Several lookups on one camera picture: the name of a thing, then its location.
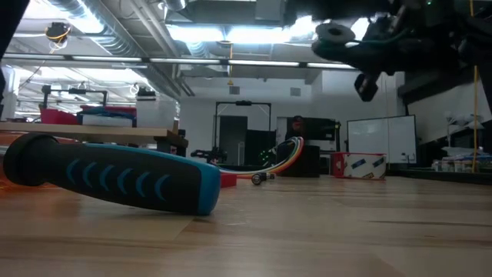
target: table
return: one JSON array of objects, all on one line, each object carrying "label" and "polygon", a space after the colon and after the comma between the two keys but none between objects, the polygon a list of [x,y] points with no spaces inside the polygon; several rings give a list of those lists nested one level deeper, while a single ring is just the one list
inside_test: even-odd
[{"label": "table", "polygon": [[115,142],[121,144],[154,144],[160,152],[175,146],[178,155],[186,156],[188,140],[165,128],[129,128],[87,125],[56,125],[33,123],[0,123],[0,132],[40,132],[81,142]]},{"label": "table", "polygon": [[0,276],[492,276],[492,186],[240,180],[207,217],[24,188],[0,191]]}]

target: ceiling light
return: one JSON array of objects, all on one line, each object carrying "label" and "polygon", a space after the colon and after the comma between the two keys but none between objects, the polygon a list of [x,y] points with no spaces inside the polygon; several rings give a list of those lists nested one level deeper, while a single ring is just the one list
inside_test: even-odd
[{"label": "ceiling light", "polygon": [[306,66],[308,68],[354,69],[349,65],[335,64],[335,63],[320,63],[320,62],[309,62]]},{"label": "ceiling light", "polygon": [[50,55],[50,54],[28,54],[28,53],[5,53],[3,58],[21,58],[21,59],[35,59],[35,60],[63,60],[62,55]]},{"label": "ceiling light", "polygon": [[219,42],[224,35],[219,27],[181,27],[167,25],[169,34],[174,40],[182,42]]},{"label": "ceiling light", "polygon": [[90,100],[84,96],[81,96],[81,95],[75,95],[76,98],[82,100],[82,101],[86,101],[86,102],[89,102]]},{"label": "ceiling light", "polygon": [[369,21],[367,18],[359,18],[351,27],[352,32],[355,34],[356,40],[362,40],[366,34],[367,27],[369,27]]},{"label": "ceiling light", "polygon": [[108,102],[108,105],[136,105],[134,102]]},{"label": "ceiling light", "polygon": [[181,65],[218,65],[221,63],[218,59],[206,59],[206,58],[151,58],[151,62],[160,63],[178,63]]},{"label": "ceiling light", "polygon": [[229,42],[243,44],[270,44],[288,42],[290,36],[280,27],[233,27],[226,38]]},{"label": "ceiling light", "polygon": [[298,62],[271,62],[271,61],[248,61],[248,60],[229,60],[229,65],[263,65],[263,66],[286,66],[298,67]]},{"label": "ceiling light", "polygon": [[142,62],[141,58],[112,56],[72,56],[75,61],[83,62]]},{"label": "ceiling light", "polygon": [[291,37],[300,37],[303,35],[311,34],[315,31],[316,26],[320,23],[312,21],[312,16],[303,16],[298,18],[295,23],[288,29],[288,33]]},{"label": "ceiling light", "polygon": [[41,115],[40,112],[15,112],[16,115]]}]

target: screwdriver handle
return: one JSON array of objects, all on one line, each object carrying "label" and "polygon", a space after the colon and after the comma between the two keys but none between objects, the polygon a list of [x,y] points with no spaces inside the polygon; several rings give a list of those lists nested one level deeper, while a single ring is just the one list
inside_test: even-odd
[{"label": "screwdriver handle", "polygon": [[4,156],[7,178],[45,182],[97,199],[146,209],[208,215],[217,203],[217,167],[146,149],[60,144],[50,135],[19,137]]}]

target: wooden board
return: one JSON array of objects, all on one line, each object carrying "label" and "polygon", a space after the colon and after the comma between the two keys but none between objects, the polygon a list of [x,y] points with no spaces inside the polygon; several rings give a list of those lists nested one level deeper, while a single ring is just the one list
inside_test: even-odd
[{"label": "wooden board", "polygon": [[188,140],[165,128],[129,128],[86,125],[56,125],[31,123],[0,123],[0,131],[42,132],[51,135],[77,139],[82,142],[116,142],[152,144],[155,138],[167,139],[176,146],[188,147]]},{"label": "wooden board", "polygon": [[0,196],[0,276],[492,276],[492,186],[241,180],[208,217]]}]

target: door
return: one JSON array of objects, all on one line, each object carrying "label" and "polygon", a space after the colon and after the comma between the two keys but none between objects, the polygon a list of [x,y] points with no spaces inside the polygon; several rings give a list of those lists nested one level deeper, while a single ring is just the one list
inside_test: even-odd
[{"label": "door", "polygon": [[244,143],[248,130],[248,117],[246,116],[220,116],[219,147],[226,151],[227,165],[244,164]]},{"label": "door", "polygon": [[390,163],[417,163],[415,116],[389,118]]}]

